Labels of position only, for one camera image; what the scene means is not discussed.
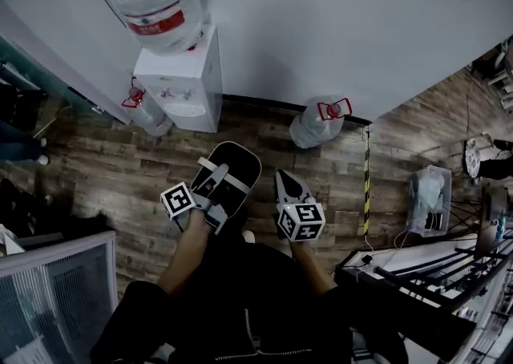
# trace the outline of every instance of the person's leg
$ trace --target person's leg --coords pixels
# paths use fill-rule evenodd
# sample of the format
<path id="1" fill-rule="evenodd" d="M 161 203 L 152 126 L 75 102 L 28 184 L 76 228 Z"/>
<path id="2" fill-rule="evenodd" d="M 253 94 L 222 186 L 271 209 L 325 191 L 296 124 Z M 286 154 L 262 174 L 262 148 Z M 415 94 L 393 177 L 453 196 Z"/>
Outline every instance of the person's leg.
<path id="1" fill-rule="evenodd" d="M 195 271 L 187 288 L 187 297 L 204 297 L 223 301 L 226 297 L 235 301 L 243 292 L 240 277 L 246 269 L 247 246 L 242 228 L 248 217 L 243 205 L 230 217 L 219 235 L 211 234 L 200 267 Z"/>
<path id="2" fill-rule="evenodd" d="M 41 155 L 39 140 L 0 122 L 0 160 L 38 160 Z"/>
<path id="3" fill-rule="evenodd" d="M 0 161 L 38 160 L 41 156 L 41 144 L 4 143 L 0 141 Z"/>
<path id="4" fill-rule="evenodd" d="M 478 177 L 501 180 L 513 176 L 513 156 L 504 160 L 484 160 L 479 166 Z"/>
<path id="5" fill-rule="evenodd" d="M 6 122 L 0 121 L 0 140 L 9 143 L 41 144 L 28 133 L 11 126 Z"/>

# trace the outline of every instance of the storage box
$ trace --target storage box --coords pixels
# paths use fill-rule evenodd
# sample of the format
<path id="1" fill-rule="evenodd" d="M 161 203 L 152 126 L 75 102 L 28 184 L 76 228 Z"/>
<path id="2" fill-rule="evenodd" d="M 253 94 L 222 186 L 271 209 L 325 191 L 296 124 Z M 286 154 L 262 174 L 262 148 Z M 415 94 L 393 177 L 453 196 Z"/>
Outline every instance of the storage box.
<path id="1" fill-rule="evenodd" d="M 443 184 L 438 197 L 437 183 Z M 406 230 L 422 237 L 443 236 L 450 217 L 452 173 L 445 168 L 428 166 L 410 178 L 410 203 Z"/>

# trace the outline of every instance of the hand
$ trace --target hand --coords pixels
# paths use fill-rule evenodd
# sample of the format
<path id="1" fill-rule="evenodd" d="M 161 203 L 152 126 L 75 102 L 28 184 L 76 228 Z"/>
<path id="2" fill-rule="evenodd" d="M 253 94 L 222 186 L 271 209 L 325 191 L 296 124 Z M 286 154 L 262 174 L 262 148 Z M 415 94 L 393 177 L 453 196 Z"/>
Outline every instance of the hand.
<path id="1" fill-rule="evenodd" d="M 189 213 L 189 222 L 186 231 L 193 231 L 194 233 L 209 235 L 213 228 L 205 221 L 205 214 L 198 208 L 194 208 Z"/>
<path id="2" fill-rule="evenodd" d="M 304 250 L 305 248 L 311 248 L 308 241 L 289 241 L 290 248 L 294 250 Z"/>

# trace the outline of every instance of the red label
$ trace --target red label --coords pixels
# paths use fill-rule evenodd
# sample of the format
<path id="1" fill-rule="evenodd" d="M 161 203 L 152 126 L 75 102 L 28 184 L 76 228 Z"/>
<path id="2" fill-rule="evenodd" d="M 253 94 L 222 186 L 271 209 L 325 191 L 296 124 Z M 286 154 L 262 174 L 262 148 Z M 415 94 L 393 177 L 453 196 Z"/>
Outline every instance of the red label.
<path id="1" fill-rule="evenodd" d="M 173 30 L 184 24 L 184 22 L 184 12 L 179 11 L 169 18 L 152 23 L 151 25 L 136 25 L 135 23 L 128 23 L 128 27 L 140 36 L 148 36 L 168 32 L 169 30 Z"/>

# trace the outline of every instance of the wooden floor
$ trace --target wooden floor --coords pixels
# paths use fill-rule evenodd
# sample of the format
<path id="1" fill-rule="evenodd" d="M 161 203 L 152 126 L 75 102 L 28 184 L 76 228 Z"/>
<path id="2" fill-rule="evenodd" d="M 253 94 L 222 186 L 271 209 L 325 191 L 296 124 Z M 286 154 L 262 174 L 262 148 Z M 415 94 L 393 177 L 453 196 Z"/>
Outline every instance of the wooden floor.
<path id="1" fill-rule="evenodd" d="M 219 142 L 233 140 L 255 152 L 264 167 L 247 201 L 247 228 L 255 232 L 256 240 L 288 251 L 277 240 L 271 214 L 274 172 L 290 170 L 304 178 L 323 203 L 327 225 L 314 246 L 330 269 L 351 250 L 366 246 L 362 239 L 365 128 L 347 123 L 335 140 L 302 151 L 289 137 L 294 115 L 225 103 L 215 135 L 173 128 L 155 139 L 135 126 L 66 111 L 46 132 L 48 166 L 3 164 L 0 175 L 29 192 L 41 184 L 45 192 L 72 200 L 78 216 L 106 214 L 118 235 L 122 293 L 130 281 L 155 281 L 176 247 L 178 233 L 169 228 L 159 194 L 180 181 L 190 183 L 198 158 Z M 405 227 L 412 172 L 443 160 L 454 170 L 454 199 L 479 197 L 480 188 L 461 173 L 461 156 L 450 155 L 461 152 L 458 141 L 481 131 L 507 138 L 513 120 L 500 107 L 495 91 L 460 71 L 384 115 L 370 131 L 369 242 L 379 249 L 391 246 Z M 409 242 L 418 238 L 409 235 Z"/>

